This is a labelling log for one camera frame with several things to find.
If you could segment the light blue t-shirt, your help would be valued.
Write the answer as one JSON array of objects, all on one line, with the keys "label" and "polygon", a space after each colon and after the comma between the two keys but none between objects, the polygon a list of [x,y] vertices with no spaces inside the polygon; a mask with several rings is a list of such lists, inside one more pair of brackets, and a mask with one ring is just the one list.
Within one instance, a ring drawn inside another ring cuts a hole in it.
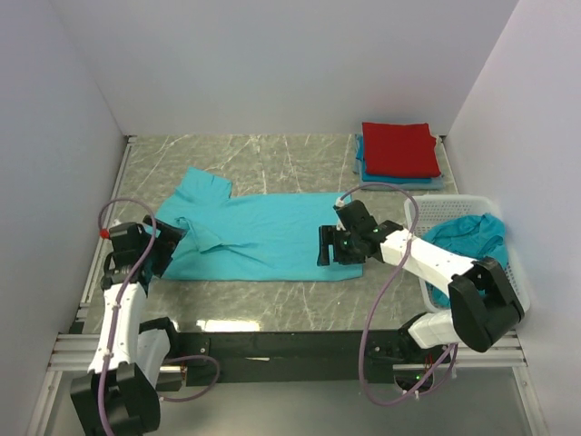
[{"label": "light blue t-shirt", "polygon": [[185,235],[163,274],[176,281],[339,282],[359,264],[319,267],[319,228],[334,224],[337,193],[232,196],[231,181],[189,168],[156,219]]}]

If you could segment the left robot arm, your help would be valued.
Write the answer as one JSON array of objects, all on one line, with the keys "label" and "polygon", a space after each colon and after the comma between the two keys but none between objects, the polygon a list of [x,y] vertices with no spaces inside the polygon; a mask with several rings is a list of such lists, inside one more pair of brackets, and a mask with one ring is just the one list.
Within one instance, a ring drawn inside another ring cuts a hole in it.
[{"label": "left robot arm", "polygon": [[143,321],[152,279],[161,277],[184,230],[145,216],[103,230],[112,251],[103,264],[103,322],[84,376],[70,397],[87,435],[144,435],[159,428],[156,385],[163,365],[176,362],[182,344],[167,317]]}]

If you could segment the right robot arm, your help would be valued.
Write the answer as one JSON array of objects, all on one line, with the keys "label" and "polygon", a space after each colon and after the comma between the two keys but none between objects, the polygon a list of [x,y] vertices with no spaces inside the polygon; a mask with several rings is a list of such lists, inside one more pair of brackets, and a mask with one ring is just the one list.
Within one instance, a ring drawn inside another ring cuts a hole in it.
[{"label": "right robot arm", "polygon": [[399,354],[406,361],[419,362],[430,348],[454,342],[486,352],[524,320],[526,311],[498,261],[446,251],[390,220],[378,223],[359,200],[333,209],[338,223],[319,228],[319,266],[373,258],[414,274],[449,299],[448,309],[420,314],[401,327]]}]

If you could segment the red folded t-shirt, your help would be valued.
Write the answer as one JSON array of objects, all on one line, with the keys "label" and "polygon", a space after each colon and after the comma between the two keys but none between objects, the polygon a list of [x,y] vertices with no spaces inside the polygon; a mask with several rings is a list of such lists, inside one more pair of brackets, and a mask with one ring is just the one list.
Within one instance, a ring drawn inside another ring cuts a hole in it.
[{"label": "red folded t-shirt", "polygon": [[424,124],[362,124],[367,174],[403,179],[440,177],[437,139]]}]

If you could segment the white plastic basket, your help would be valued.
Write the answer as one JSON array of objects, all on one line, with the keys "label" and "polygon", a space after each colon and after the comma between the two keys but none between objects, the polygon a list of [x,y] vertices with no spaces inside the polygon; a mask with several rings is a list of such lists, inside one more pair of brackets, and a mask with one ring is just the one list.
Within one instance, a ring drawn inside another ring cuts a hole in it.
[{"label": "white plastic basket", "polygon": [[[417,196],[415,202],[416,205],[413,205],[411,200],[405,201],[404,211],[407,226],[413,225],[415,227],[415,234],[421,238],[434,226],[465,215],[491,213],[501,220],[497,207],[488,198],[482,196],[467,194],[429,194]],[[505,241],[508,252],[508,265],[504,270],[523,309],[528,310],[530,307],[530,299],[524,288],[523,273],[517,265],[517,257],[510,247],[507,230]]]}]

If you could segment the grey-blue folded t-shirt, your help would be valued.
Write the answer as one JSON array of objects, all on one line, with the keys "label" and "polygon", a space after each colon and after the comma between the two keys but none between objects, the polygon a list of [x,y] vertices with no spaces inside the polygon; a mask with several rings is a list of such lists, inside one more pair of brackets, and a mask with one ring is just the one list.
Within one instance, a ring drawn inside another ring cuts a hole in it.
[{"label": "grey-blue folded t-shirt", "polygon": [[[354,166],[355,166],[355,161],[354,161],[354,165],[353,165],[353,173],[355,173]],[[355,173],[355,174],[359,178],[359,183],[365,183],[365,182],[361,181],[360,176],[357,173]],[[438,178],[439,178],[438,181],[435,181],[435,182],[432,182],[428,185],[423,185],[423,186],[420,186],[419,184],[415,184],[415,183],[409,183],[409,184],[391,184],[391,183],[388,183],[388,184],[394,185],[394,186],[396,186],[398,188],[402,188],[404,190],[420,190],[420,191],[441,190],[444,188],[443,176],[442,175],[438,176]]]}]

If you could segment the black base beam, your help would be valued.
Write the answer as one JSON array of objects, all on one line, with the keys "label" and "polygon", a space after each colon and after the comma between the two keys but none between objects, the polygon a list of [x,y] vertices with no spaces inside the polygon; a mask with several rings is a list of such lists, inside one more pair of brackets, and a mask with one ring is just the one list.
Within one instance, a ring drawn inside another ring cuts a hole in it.
[{"label": "black base beam", "polygon": [[[179,332],[170,356],[204,355],[217,364],[188,361],[185,385],[221,383],[336,382],[359,378],[361,331]],[[368,383],[393,383],[396,368],[422,372],[445,351],[421,349],[397,330],[368,333],[363,375]]]}]

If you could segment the teal t-shirt in basket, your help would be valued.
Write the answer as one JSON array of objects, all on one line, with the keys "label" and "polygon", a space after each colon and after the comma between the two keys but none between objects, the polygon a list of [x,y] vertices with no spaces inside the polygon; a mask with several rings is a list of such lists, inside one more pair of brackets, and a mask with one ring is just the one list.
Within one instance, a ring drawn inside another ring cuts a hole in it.
[{"label": "teal t-shirt in basket", "polygon": [[495,259],[508,265],[504,223],[491,213],[465,215],[431,228],[422,239],[439,248],[476,260]]}]

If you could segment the aluminium rail frame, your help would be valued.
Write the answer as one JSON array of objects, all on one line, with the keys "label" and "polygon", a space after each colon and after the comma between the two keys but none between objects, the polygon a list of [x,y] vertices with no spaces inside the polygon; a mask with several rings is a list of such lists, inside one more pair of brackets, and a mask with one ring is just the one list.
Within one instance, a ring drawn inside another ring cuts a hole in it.
[{"label": "aluminium rail frame", "polygon": [[[415,197],[429,194],[459,194],[459,193],[420,193],[414,194]],[[401,200],[395,194],[388,194],[386,200],[389,205],[396,211],[402,213],[406,219],[404,211],[404,202],[408,199]],[[497,204],[493,203],[502,217],[502,213]],[[509,240],[510,247],[514,251],[512,242]],[[403,292],[400,297],[397,297],[394,303],[389,307],[394,310],[403,302],[410,302],[412,298],[420,297],[422,303],[414,302],[413,309],[425,309],[428,312],[436,312],[441,309],[441,306],[434,302],[432,296],[428,292],[425,282],[418,279],[406,280],[410,284],[410,288]],[[53,354],[49,361],[48,369],[54,372],[74,372],[82,371],[88,368],[90,361],[93,358],[95,346],[97,344],[98,336],[96,334],[60,334],[57,336],[54,346]],[[511,330],[495,344],[491,350],[478,353],[471,351],[467,345],[461,343],[458,346],[458,357],[456,365],[459,368],[513,368],[526,367],[527,360],[522,350],[520,340],[516,331]]]}]

